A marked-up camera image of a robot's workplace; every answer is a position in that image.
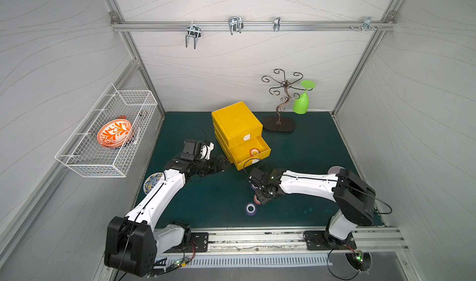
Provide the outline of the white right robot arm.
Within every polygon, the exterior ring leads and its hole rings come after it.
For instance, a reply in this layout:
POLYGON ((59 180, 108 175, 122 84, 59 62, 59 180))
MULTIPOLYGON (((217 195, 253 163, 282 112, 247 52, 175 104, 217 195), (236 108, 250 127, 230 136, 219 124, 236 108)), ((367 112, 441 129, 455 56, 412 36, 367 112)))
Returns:
POLYGON ((319 175, 274 169, 267 174, 254 168, 248 179, 255 191, 254 200, 261 205, 285 194, 304 194, 336 203, 338 211, 324 231, 324 239, 330 243, 344 244, 356 227, 373 224, 376 192, 350 170, 340 168, 337 173, 319 175))

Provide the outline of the yellow plastic drawer cabinet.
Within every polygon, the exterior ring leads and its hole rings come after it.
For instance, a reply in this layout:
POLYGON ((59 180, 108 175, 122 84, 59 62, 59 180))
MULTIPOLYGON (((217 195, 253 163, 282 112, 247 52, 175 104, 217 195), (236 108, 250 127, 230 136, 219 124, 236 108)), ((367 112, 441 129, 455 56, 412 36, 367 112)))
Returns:
POLYGON ((262 137, 263 125, 244 102, 213 111, 211 117, 215 137, 237 170, 270 156, 271 148, 262 137), (252 148, 260 153, 252 157, 252 148))

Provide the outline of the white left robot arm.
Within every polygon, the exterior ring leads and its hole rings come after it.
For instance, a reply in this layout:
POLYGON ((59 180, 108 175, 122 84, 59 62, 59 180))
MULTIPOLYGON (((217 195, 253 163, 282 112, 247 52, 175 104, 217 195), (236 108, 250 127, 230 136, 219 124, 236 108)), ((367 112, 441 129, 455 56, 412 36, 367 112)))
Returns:
POLYGON ((180 222, 157 230, 156 225, 174 196, 191 177, 224 172, 230 161, 213 156, 212 142, 185 140, 183 151, 165 166, 162 177, 145 198, 124 217, 114 217, 107 226, 104 264, 118 271, 143 277, 156 257, 172 248, 191 245, 190 226, 180 222))

